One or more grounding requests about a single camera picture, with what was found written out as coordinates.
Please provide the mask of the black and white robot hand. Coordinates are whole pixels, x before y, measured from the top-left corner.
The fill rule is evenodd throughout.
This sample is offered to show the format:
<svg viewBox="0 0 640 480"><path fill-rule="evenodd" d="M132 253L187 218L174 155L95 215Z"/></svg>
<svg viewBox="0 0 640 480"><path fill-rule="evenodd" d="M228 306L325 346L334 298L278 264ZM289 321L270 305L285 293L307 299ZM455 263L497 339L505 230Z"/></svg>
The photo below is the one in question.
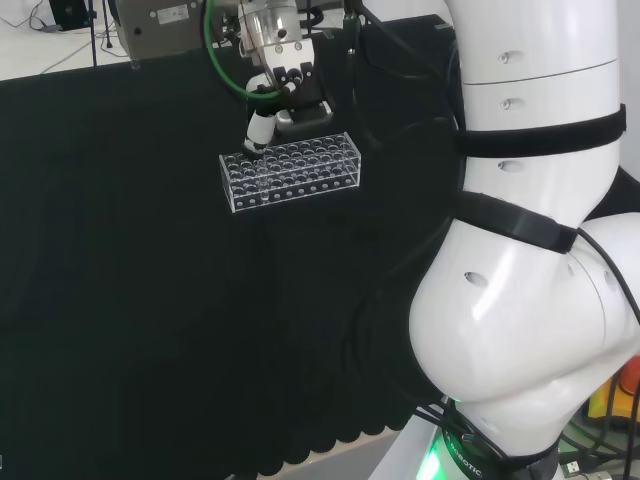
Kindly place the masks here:
<svg viewBox="0 0 640 480"><path fill-rule="evenodd" d="M264 45L252 56L263 72L246 86L252 96L241 149L258 159L276 136L327 123L333 110L316 66L312 39Z"/></svg>

